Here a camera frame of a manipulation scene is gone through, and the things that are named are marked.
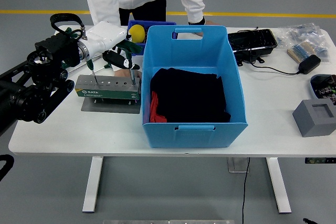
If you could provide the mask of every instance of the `screwdriver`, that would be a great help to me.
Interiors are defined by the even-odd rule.
[[[86,62],[86,64],[88,65],[88,68],[92,71],[92,74],[93,74],[93,76],[94,76],[94,78],[96,80],[96,84],[98,85],[97,77],[96,77],[95,72],[93,70],[93,62],[92,62],[92,60],[88,60]]]

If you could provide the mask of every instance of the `table leg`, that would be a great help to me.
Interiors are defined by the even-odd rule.
[[[278,205],[279,213],[292,212],[289,205],[289,200],[282,178],[279,162],[277,157],[267,157],[267,165],[271,176],[273,190]]]
[[[101,167],[103,164],[103,158],[101,156],[92,157],[90,174],[88,179],[88,185],[86,188],[83,212],[94,212],[96,207],[97,192],[99,187],[99,179]]]

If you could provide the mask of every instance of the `metal base plate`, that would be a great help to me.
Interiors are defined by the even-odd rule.
[[[81,111],[140,114],[141,101],[85,97]]]

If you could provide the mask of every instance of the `plastic bag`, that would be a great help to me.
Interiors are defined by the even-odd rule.
[[[322,63],[329,63],[328,44],[319,26],[308,23],[280,27],[275,33],[278,48],[291,49],[302,43],[309,44]]]

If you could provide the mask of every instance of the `gray box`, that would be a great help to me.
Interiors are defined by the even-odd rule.
[[[336,130],[336,107],[329,98],[303,100],[293,116],[303,137],[327,136]]]

